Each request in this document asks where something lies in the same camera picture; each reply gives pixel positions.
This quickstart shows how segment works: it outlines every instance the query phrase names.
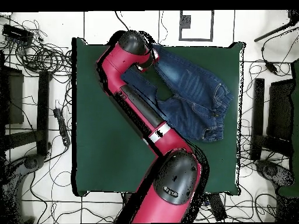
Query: blue jeans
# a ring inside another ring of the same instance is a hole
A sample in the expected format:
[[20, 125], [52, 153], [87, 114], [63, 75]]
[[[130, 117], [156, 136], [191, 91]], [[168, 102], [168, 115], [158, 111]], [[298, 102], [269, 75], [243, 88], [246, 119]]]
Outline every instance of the blue jeans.
[[153, 47], [159, 54], [155, 70], [173, 96], [159, 100], [157, 88], [134, 67], [122, 74], [122, 80], [182, 137], [204, 142], [223, 139], [223, 121], [233, 99], [223, 81], [161, 45]]

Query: floor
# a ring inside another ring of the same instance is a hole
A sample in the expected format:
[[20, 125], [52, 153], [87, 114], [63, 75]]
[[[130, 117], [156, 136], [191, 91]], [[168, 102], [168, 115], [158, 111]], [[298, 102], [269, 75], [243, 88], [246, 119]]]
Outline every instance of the floor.
[[[265, 70], [265, 64], [257, 61], [262, 59], [261, 48], [266, 41], [262, 40], [255, 43], [253, 40], [277, 27], [288, 22], [286, 10], [215, 10], [213, 26], [213, 42], [203, 41], [179, 41], [179, 11], [145, 11], [145, 12], [118, 12], [119, 18], [128, 26], [129, 29], [143, 30], [151, 34], [155, 41], [165, 46], [221, 46], [228, 47], [232, 42], [243, 41], [246, 43], [244, 52], [244, 89], [249, 89], [243, 96], [243, 115], [242, 115], [242, 141], [244, 142], [242, 156], [242, 168], [239, 175], [239, 185], [241, 194], [239, 196], [228, 196], [221, 194], [225, 202], [225, 208], [229, 218], [226, 222], [273, 222], [276, 200], [272, 184], [261, 178], [255, 171], [255, 165], [250, 164], [246, 159], [246, 150], [249, 147], [251, 126], [251, 107], [252, 107], [252, 79], [256, 76], [265, 79], [265, 101], [269, 99], [269, 86], [271, 82], [289, 79], [292, 75], [278, 77]], [[210, 11], [184, 11], [183, 15], [192, 16], [190, 30], [183, 30], [182, 37], [190, 39], [209, 39], [211, 26]], [[104, 44], [116, 30], [124, 30], [123, 24], [117, 19], [114, 12], [37, 12], [37, 13], [13, 13], [11, 21], [0, 17], [0, 25], [11, 22], [35, 28], [34, 23], [39, 24], [44, 34], [41, 36], [44, 43], [55, 44], [62, 47], [64, 54], [71, 49], [71, 38], [82, 37], [88, 44]], [[265, 45], [264, 56], [268, 61], [281, 64], [283, 72], [288, 71], [288, 63], [293, 62], [299, 57], [299, 45], [294, 43], [288, 53], [292, 43], [298, 36], [298, 30], [274, 38]], [[17, 68], [18, 61], [15, 55], [11, 55], [6, 65]], [[67, 76], [57, 77], [60, 82], [67, 81]], [[27, 114], [33, 128], [36, 127], [37, 107], [33, 100], [37, 101], [38, 79], [26, 77], [24, 82], [23, 110]], [[50, 108], [59, 106], [64, 101], [66, 83], [59, 83], [52, 80], [50, 85]], [[71, 119], [71, 105], [69, 110], [64, 111], [66, 122]], [[267, 123], [267, 108], [265, 103], [265, 126]], [[24, 121], [22, 125], [7, 126], [7, 134], [30, 128], [29, 123]], [[53, 141], [52, 157], [59, 155], [64, 147], [59, 135], [58, 122], [53, 116], [49, 116], [49, 140]], [[20, 148], [12, 149], [7, 152], [9, 160], [23, 156], [29, 149], [34, 152], [35, 144], [25, 145]], [[33, 192], [45, 202], [35, 198], [30, 192], [30, 183], [33, 174], [28, 175], [23, 186], [22, 205], [25, 216], [34, 216], [35, 223], [40, 218], [39, 223], [109, 223], [121, 210], [122, 198], [119, 193], [90, 192], [83, 198], [73, 195], [70, 186], [72, 151], [70, 149], [62, 156], [55, 158], [51, 163], [46, 163], [36, 172]], [[280, 154], [271, 157], [277, 163], [288, 167], [288, 160]], [[216, 222], [211, 214], [209, 207], [202, 208], [195, 222]]]

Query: black frame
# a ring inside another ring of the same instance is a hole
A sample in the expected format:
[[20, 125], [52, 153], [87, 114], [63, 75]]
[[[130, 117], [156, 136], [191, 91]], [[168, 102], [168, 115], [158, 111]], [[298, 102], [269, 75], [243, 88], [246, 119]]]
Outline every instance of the black frame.
[[182, 38], [182, 29], [189, 29], [191, 27], [191, 16], [183, 15], [183, 11], [180, 10], [180, 26], [179, 26], [179, 41], [208, 41], [213, 42], [214, 35], [214, 10], [211, 10], [211, 32], [210, 38]]

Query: table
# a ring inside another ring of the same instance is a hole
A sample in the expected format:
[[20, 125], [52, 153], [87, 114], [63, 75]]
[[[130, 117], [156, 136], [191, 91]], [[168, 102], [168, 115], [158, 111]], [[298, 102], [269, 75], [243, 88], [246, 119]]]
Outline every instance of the table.
[[[154, 156], [98, 85], [94, 64], [106, 49], [77, 39], [77, 190], [135, 192]], [[234, 95], [224, 120], [224, 139], [193, 144], [204, 152], [210, 166], [206, 192], [237, 195], [240, 53], [244, 44], [166, 49], [213, 72]], [[144, 76], [157, 86], [160, 99], [172, 95], [153, 68]]]

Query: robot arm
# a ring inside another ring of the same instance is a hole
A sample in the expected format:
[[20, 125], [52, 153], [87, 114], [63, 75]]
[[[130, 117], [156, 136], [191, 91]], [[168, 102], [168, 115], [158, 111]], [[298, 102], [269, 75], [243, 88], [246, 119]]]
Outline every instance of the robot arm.
[[181, 222], [199, 185], [202, 166], [186, 141], [132, 90], [121, 75], [132, 65], [144, 71], [158, 54], [136, 31], [125, 32], [99, 58], [99, 82], [156, 156], [116, 222]]

